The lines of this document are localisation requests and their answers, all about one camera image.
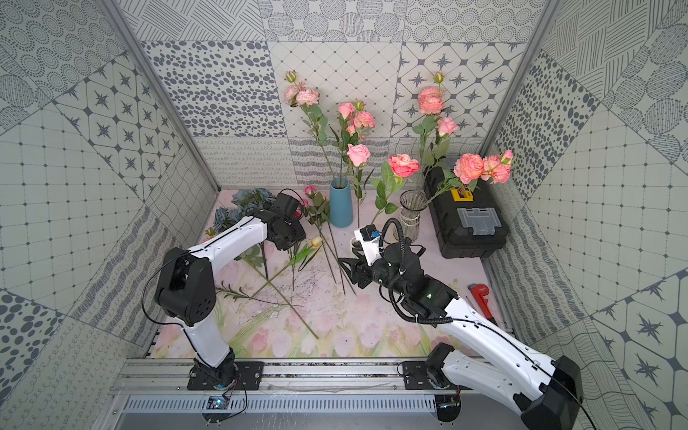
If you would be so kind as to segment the pink rose single stem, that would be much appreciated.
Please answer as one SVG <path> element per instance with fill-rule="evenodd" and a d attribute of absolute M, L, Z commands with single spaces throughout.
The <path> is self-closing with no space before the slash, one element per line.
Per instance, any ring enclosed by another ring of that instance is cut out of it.
<path fill-rule="evenodd" d="M 338 106 L 338 121 L 339 132 L 334 132 L 336 148 L 339 152 L 340 158 L 340 187 L 344 187 L 344 159 L 347 154 L 349 144 L 352 143 L 356 128 L 353 126 L 352 119 L 356 112 L 355 105 L 352 103 L 343 103 Z"/>

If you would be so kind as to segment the pink carnation spray stem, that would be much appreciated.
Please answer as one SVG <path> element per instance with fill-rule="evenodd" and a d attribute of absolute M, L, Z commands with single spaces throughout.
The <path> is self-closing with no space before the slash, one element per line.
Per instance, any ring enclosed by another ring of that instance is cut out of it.
<path fill-rule="evenodd" d="M 286 72 L 285 80 L 288 83 L 288 88 L 284 92 L 284 102 L 292 109 L 300 109 L 306 116 L 305 123 L 308 130 L 320 146 L 331 175 L 335 177 L 333 166 L 325 149 L 328 140 L 329 120 L 320 108 L 320 93 L 307 87 L 304 82 L 297 80 L 297 72 L 294 70 Z"/>

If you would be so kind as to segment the large pink peony spray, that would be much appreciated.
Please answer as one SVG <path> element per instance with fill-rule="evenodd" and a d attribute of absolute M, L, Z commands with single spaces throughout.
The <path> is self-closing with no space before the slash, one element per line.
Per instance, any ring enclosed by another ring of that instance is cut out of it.
<path fill-rule="evenodd" d="M 419 112 L 423 119 L 412 130 L 419 136 L 419 174 L 424 175 L 427 170 L 426 156 L 428 155 L 427 141 L 431 132 L 437 128 L 437 121 L 444 110 L 444 74 L 436 72 L 434 74 L 434 84 L 425 88 L 417 96 Z M 417 179 L 417 188 L 423 186 L 424 177 Z"/>

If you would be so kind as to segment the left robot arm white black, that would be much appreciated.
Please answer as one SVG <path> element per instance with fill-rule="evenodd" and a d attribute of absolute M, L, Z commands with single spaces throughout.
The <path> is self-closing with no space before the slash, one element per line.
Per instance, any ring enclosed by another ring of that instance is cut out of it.
<path fill-rule="evenodd" d="M 215 275 L 236 257 L 264 241 L 285 251 L 306 239 L 300 223 L 306 208 L 296 197 L 278 193 L 270 209 L 255 209 L 235 225 L 200 245 L 175 247 L 161 266 L 155 302 L 181 325 L 195 349 L 190 391 L 227 390 L 238 383 L 234 351 L 215 321 Z"/>

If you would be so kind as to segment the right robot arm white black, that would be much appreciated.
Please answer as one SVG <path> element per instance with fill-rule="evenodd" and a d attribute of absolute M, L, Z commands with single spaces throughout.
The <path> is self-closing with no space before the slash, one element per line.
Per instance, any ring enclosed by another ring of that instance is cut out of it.
<path fill-rule="evenodd" d="M 582 371 L 571 358 L 554 359 L 532 349 L 444 284 L 426 274 L 421 254 L 401 236 L 384 241 L 387 230 L 401 229 L 396 218 L 381 229 L 370 224 L 354 233 L 353 257 L 338 264 L 359 288 L 385 288 L 396 315 L 415 325 L 430 325 L 479 354 L 468 357 L 447 343 L 427 356 L 424 380 L 439 390 L 469 388 L 515 412 L 528 429 L 571 429 L 583 412 Z"/>

